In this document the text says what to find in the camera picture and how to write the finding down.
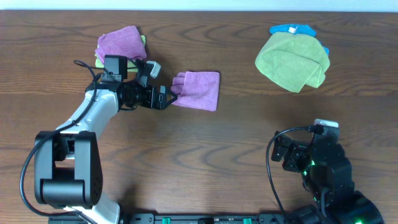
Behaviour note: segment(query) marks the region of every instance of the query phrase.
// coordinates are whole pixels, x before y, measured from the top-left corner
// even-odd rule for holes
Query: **green cloth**
[[[142,40],[142,43],[144,43],[144,46],[145,46],[145,44],[146,44],[146,38],[145,38],[144,35],[141,35],[141,40]],[[103,67],[104,67],[104,64],[103,64],[103,63],[101,62],[101,60],[97,57],[96,54],[94,54],[94,55],[95,55],[95,57],[96,57],[96,60],[95,60],[95,67],[103,68]],[[133,64],[132,62],[130,62],[130,61],[127,61],[127,68],[131,68],[131,67],[135,67],[134,64]],[[127,71],[128,71],[128,72],[138,72],[138,69],[133,68],[133,69],[129,69],[129,70],[127,70]]]
[[[330,61],[316,38],[276,32],[261,49],[255,64],[274,83],[298,93],[304,85],[318,88]]]

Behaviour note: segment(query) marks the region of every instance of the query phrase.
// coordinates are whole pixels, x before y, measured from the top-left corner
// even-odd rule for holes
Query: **brown tabletop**
[[[309,24],[330,49],[319,89],[290,93],[254,66],[269,28],[287,23]],[[215,113],[170,106],[112,118],[98,142],[111,199],[159,213],[278,210],[265,146],[276,130],[323,118],[340,124],[356,188],[398,223],[398,14],[135,11],[0,12],[0,223],[46,222],[19,196],[22,163],[36,134],[83,100],[91,77],[72,61],[94,65],[98,37],[131,25],[162,65],[161,84],[178,72],[219,71],[220,97]],[[285,209],[312,203],[300,175],[281,165],[271,162]],[[37,205],[33,171],[32,163],[25,189]]]

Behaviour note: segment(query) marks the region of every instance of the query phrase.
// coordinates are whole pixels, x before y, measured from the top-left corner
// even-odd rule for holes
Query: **purple cloth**
[[[128,26],[98,38],[98,48],[95,50],[98,58],[104,63],[105,55],[122,55],[132,59],[147,57],[144,43],[137,27]]]
[[[220,74],[218,72],[180,72],[171,90],[178,95],[174,105],[216,111]]]

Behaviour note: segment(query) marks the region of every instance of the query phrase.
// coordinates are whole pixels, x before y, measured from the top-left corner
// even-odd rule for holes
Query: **white background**
[[[398,0],[0,0],[0,9],[398,12]]]

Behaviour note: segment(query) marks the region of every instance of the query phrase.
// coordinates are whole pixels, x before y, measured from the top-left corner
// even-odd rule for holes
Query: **cloth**
[[[106,54],[140,60],[147,57],[144,44],[135,26],[128,26],[99,37],[95,53],[102,63]]]
[[[144,44],[144,46],[145,46],[145,44],[146,44],[146,38],[145,38],[145,36],[144,35],[141,35],[141,40],[142,40],[142,43]],[[103,68],[104,67],[104,64],[101,62],[101,60],[98,58],[98,56],[97,56],[97,54],[94,54],[95,55],[95,57],[96,57],[96,60],[95,60],[95,67],[97,67],[97,68]],[[131,67],[135,67],[134,66],[134,64],[132,63],[132,62],[130,62],[129,60],[127,61],[127,68],[131,68]],[[138,69],[137,68],[132,68],[132,69],[129,69],[129,70],[127,70],[128,72],[138,72]]]
[[[220,74],[218,72],[180,72],[171,90],[178,95],[174,105],[216,111]]]
[[[283,24],[273,26],[269,29],[269,32],[271,34],[275,34],[276,32],[290,32],[291,34],[306,34],[310,35],[311,37],[315,37],[317,34],[310,26],[300,24]],[[325,49],[326,54],[329,55],[329,49],[326,47],[323,48]]]
[[[298,93],[304,85],[318,88],[330,61],[316,38],[276,32],[261,49],[255,64],[274,83]]]

